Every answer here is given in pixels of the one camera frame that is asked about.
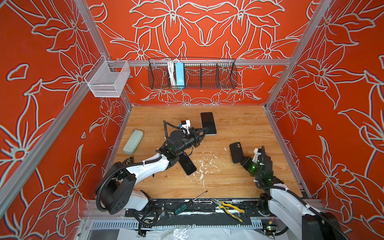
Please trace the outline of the black phone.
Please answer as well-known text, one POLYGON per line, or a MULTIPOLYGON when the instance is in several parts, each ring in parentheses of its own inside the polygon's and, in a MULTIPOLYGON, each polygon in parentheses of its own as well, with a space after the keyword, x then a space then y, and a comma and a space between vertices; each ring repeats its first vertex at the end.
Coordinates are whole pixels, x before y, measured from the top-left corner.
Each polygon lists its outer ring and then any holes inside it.
POLYGON ((197 170, 190 157, 187 156, 185 153, 180 154, 179 163, 187 176, 192 175, 197 170))
POLYGON ((217 134, 214 115, 212 112, 201 113, 201 121, 202 121, 202 127, 208 129, 206 135, 217 134))

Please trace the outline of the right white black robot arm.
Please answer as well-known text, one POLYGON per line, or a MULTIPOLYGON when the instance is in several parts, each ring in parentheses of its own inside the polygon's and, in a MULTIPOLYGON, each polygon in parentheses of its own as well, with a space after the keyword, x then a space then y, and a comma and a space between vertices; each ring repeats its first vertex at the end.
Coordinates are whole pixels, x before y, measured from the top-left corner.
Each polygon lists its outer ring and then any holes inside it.
POLYGON ((265 147, 256 148, 253 157, 244 155, 240 143, 230 149, 233 162, 241 164, 255 178, 256 187, 262 190, 257 203, 258 213, 264 217, 275 216, 285 225, 280 231, 265 226, 262 235, 272 238, 286 235, 290 240, 348 239, 333 214, 306 203, 274 175, 273 162, 265 147))

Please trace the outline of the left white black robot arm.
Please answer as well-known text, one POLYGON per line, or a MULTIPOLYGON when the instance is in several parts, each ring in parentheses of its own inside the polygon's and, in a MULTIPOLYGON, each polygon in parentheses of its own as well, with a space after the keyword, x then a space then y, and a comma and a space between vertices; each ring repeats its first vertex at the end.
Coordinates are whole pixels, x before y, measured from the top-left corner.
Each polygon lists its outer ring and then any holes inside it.
POLYGON ((142 162, 125 165, 114 163, 96 187, 96 206, 101 212, 114 215, 125 210, 142 211, 150 202, 143 192, 135 191, 135 186, 156 173, 170 169, 179 163, 186 175, 193 174, 197 168, 186 153, 188 149, 200 146, 209 128, 196 129, 189 121, 175 126, 166 121, 164 127, 172 127, 174 131, 165 132, 165 142, 156 150, 156 154, 142 162))

